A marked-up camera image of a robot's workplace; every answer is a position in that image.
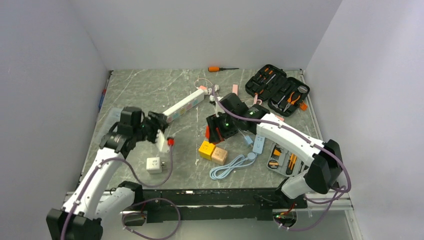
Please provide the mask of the black tool case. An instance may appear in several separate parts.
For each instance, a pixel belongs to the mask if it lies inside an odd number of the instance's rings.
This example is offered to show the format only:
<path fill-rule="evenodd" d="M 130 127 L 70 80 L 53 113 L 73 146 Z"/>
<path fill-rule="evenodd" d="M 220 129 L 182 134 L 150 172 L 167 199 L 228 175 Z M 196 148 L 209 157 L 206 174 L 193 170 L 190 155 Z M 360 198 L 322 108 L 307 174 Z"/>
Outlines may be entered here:
<path fill-rule="evenodd" d="M 283 69 L 271 64 L 266 64 L 260 68 L 247 81 L 245 90 L 249 95 L 267 102 L 270 109 L 283 117 L 291 116 L 297 109 L 306 111 L 308 108 L 306 98 L 310 92 L 310 87 L 295 77 L 288 76 Z M 284 112 L 287 100 L 293 91 L 300 92 L 301 97 Z"/>

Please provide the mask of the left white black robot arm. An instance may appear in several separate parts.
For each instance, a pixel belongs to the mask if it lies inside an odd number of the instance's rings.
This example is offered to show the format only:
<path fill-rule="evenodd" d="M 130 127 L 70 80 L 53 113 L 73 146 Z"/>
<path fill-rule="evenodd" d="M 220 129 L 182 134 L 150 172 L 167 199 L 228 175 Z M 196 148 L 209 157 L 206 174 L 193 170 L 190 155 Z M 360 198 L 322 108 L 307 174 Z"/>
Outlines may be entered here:
<path fill-rule="evenodd" d="M 52 208 L 46 223 L 53 240 L 99 240 L 102 238 L 106 218 L 128 207 L 139 209 L 144 203 L 145 183 L 124 181 L 110 199 L 101 197 L 111 178 L 137 142 L 148 141 L 162 153 L 171 150 L 165 138 L 167 115 L 157 112 L 145 114 L 141 108 L 124 107 L 119 120 L 114 122 L 101 138 L 96 157 L 83 180 L 60 209 Z"/>

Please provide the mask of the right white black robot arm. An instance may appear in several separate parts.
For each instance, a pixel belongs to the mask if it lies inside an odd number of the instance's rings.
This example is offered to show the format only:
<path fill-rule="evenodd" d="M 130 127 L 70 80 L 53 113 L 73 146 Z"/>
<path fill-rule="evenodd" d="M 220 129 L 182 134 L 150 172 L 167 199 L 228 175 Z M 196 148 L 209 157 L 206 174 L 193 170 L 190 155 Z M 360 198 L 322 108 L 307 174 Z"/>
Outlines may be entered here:
<path fill-rule="evenodd" d="M 215 103 L 219 111 L 206 118 L 206 138 L 218 144 L 240 130 L 269 139 L 293 153 L 307 168 L 287 177 L 275 194 L 276 203 L 289 207 L 295 198 L 308 192 L 327 194 L 342 173 L 342 156 L 334 140 L 323 142 L 308 136 L 280 120 L 267 108 L 254 104 L 248 107 L 234 93 Z"/>

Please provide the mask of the pink power adapter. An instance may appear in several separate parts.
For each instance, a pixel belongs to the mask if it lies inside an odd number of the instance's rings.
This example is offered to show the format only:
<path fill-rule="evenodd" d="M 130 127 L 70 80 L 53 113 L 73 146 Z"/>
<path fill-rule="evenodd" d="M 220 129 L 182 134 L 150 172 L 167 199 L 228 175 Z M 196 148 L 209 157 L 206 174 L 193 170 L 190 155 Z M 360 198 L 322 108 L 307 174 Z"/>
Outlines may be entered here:
<path fill-rule="evenodd" d="M 237 96 L 238 92 L 239 92 L 239 86 L 237 84 L 233 84 L 232 85 L 232 93 L 234 93 Z"/>

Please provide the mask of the red cube socket adapter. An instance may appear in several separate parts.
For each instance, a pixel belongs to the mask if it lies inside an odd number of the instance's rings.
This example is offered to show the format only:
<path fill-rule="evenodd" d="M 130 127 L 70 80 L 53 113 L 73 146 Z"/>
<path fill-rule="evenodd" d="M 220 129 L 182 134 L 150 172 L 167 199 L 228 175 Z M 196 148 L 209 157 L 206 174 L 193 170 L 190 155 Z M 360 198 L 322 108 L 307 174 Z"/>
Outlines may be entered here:
<path fill-rule="evenodd" d="M 207 125 L 205 130 L 205 137 L 209 140 L 210 136 L 211 136 L 210 127 L 209 125 Z"/>

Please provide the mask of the grey tool case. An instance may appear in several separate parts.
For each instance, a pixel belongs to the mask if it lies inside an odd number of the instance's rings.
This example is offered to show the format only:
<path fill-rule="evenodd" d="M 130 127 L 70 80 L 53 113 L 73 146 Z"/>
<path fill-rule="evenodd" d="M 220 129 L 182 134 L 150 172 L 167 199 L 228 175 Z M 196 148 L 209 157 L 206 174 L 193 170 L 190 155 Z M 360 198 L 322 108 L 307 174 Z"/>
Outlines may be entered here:
<path fill-rule="evenodd" d="M 309 169 L 298 156 L 283 148 L 276 142 L 271 145 L 271 153 L 268 160 L 266 161 L 266 168 L 272 172 L 282 175 L 284 178 L 294 177 Z M 268 167 L 268 162 L 275 160 L 278 162 L 279 167 L 277 169 L 271 169 Z"/>

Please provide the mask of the white cube socket adapter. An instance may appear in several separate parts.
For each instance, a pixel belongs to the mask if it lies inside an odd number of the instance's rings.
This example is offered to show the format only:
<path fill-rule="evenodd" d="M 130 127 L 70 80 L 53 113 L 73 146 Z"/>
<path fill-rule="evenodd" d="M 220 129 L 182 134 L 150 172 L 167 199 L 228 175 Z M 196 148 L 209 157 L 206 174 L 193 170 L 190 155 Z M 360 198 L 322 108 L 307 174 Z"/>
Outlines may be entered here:
<path fill-rule="evenodd" d="M 149 157 L 146 159 L 146 171 L 149 174 L 160 174 L 166 169 L 167 165 L 164 161 L 161 161 L 160 157 Z"/>

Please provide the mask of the white power strip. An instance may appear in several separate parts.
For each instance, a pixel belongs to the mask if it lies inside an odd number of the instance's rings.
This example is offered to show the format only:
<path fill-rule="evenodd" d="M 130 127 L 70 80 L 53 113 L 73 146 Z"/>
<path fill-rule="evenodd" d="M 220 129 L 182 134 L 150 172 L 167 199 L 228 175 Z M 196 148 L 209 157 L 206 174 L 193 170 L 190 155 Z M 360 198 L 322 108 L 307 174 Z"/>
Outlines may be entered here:
<path fill-rule="evenodd" d="M 165 110 L 163 114 L 166 116 L 166 122 L 169 124 L 175 119 L 182 116 L 188 110 L 192 109 L 193 107 L 196 107 L 200 102 L 205 99 L 207 93 L 207 91 L 197 89 L 195 92 L 191 93 L 181 101 L 177 102 L 176 104 Z"/>

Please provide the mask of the clear plastic screw box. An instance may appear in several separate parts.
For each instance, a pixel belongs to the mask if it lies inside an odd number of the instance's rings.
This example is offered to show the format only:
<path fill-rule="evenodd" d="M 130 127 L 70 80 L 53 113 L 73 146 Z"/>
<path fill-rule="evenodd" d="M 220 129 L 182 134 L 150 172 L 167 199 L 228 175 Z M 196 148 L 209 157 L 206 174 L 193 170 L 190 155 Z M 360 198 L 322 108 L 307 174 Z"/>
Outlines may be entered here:
<path fill-rule="evenodd" d="M 99 129 L 99 134 L 106 134 L 109 129 L 120 120 L 123 108 L 113 107 L 109 110 L 108 114 L 102 119 L 102 125 Z"/>

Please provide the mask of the yellow cube socket adapter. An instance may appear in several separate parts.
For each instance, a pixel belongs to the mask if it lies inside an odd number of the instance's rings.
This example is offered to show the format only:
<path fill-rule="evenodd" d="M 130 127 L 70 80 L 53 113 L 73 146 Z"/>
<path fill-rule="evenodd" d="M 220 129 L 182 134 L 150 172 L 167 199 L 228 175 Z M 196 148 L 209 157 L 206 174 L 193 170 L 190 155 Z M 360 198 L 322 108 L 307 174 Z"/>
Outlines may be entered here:
<path fill-rule="evenodd" d="M 204 140 L 198 149 L 199 156 L 203 159 L 211 161 L 215 148 L 216 148 L 215 144 Z"/>

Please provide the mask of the light blue power strip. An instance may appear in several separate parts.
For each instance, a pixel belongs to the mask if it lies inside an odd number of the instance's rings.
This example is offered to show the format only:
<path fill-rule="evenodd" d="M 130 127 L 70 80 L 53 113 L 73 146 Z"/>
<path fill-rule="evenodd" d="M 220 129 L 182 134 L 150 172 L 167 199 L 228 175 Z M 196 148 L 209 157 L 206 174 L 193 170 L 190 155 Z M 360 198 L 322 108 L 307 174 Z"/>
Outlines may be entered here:
<path fill-rule="evenodd" d="M 249 135 L 244 136 L 246 144 L 252 148 L 252 152 L 258 155 L 263 153 L 265 138 L 261 135 L 256 134 L 254 139 Z"/>

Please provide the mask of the beige orange cube adapter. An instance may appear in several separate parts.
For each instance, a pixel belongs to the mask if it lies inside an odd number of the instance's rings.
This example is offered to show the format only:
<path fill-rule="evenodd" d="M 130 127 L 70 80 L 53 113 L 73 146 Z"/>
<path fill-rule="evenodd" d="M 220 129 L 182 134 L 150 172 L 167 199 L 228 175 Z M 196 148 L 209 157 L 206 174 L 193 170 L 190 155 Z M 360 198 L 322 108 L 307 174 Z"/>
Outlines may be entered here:
<path fill-rule="evenodd" d="M 219 166 L 226 164 L 228 158 L 228 151 L 219 147 L 216 147 L 211 155 L 211 161 Z"/>

